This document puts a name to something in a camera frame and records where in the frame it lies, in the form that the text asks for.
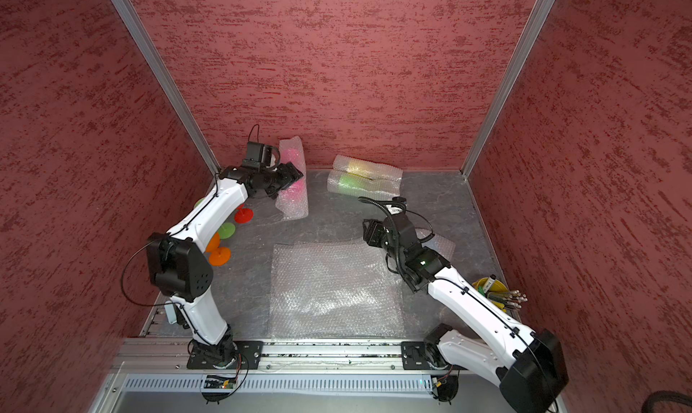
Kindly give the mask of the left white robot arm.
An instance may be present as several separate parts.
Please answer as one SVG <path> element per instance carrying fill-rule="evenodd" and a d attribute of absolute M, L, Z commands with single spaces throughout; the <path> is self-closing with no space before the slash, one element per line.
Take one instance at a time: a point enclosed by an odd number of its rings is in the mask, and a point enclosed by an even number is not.
<path fill-rule="evenodd" d="M 151 283 L 168 298 L 165 308 L 192 332 L 195 355 L 216 367 L 236 356 L 232 331 L 219 313 L 211 291 L 214 270 L 205 249 L 235 209 L 260 192 L 276 198 L 304 177 L 292 163 L 261 168 L 229 167 L 214 189 L 169 231 L 150 236 L 146 256 Z"/>

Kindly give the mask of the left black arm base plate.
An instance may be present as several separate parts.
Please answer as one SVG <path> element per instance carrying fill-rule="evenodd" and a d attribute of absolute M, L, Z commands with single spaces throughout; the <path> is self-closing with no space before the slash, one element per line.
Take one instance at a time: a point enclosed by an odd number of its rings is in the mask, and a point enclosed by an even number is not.
<path fill-rule="evenodd" d="M 191 340 L 188 344 L 189 370 L 237 370 L 239 367 L 257 370 L 264 343 L 261 341 L 232 341 L 209 346 Z"/>

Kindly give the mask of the orange glass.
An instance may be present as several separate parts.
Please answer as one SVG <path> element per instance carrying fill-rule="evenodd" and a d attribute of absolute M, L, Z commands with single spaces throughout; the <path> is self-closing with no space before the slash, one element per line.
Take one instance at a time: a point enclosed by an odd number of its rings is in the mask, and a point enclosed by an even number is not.
<path fill-rule="evenodd" d="M 219 233 L 213 234 L 212 238 L 207 244 L 205 252 L 209 254 L 208 261 L 210 265 L 214 267 L 225 265 L 232 256 L 232 252 L 229 248 L 221 246 L 221 236 Z"/>

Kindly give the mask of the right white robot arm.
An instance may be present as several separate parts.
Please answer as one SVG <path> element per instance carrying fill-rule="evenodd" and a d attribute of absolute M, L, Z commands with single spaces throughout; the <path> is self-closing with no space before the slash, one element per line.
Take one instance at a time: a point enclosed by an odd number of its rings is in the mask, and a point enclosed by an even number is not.
<path fill-rule="evenodd" d="M 383 220 L 363 222 L 363 240 L 386 253 L 387 263 L 412 292 L 427 294 L 459 317 L 479 341 L 448 329 L 434 350 L 450 366 L 493 383 L 516 412 L 557 412 L 569 382 L 562 343 L 548 330 L 535 332 L 495 306 L 457 269 L 418 237 L 401 200 L 365 199 Z"/>

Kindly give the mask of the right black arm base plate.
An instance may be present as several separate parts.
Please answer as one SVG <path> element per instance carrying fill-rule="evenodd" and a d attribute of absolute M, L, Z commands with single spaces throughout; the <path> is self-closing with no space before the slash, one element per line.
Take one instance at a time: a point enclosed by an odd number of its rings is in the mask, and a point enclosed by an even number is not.
<path fill-rule="evenodd" d="M 403 368 L 407 371 L 468 371 L 460 365 L 449 364 L 437 346 L 425 341 L 404 341 L 400 345 Z"/>

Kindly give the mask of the pink glass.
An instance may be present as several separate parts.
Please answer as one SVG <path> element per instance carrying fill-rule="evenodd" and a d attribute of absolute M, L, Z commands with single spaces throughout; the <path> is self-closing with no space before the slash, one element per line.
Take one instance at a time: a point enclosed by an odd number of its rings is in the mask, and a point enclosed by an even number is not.
<path fill-rule="evenodd" d="M 306 157 L 300 137 L 279 141 L 279 151 L 283 173 L 288 175 L 290 184 L 277 196 L 276 208 L 282 212 L 284 220 L 298 220 L 309 214 Z"/>

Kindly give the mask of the red wine glass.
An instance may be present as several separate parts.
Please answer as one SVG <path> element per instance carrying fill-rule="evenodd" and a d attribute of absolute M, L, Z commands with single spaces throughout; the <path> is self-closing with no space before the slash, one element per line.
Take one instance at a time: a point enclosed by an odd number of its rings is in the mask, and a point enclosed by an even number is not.
<path fill-rule="evenodd" d="M 237 224 L 247 224 L 254 217 L 254 212 L 252 209 L 245 208 L 244 206 L 239 207 L 234 213 L 234 222 Z"/>

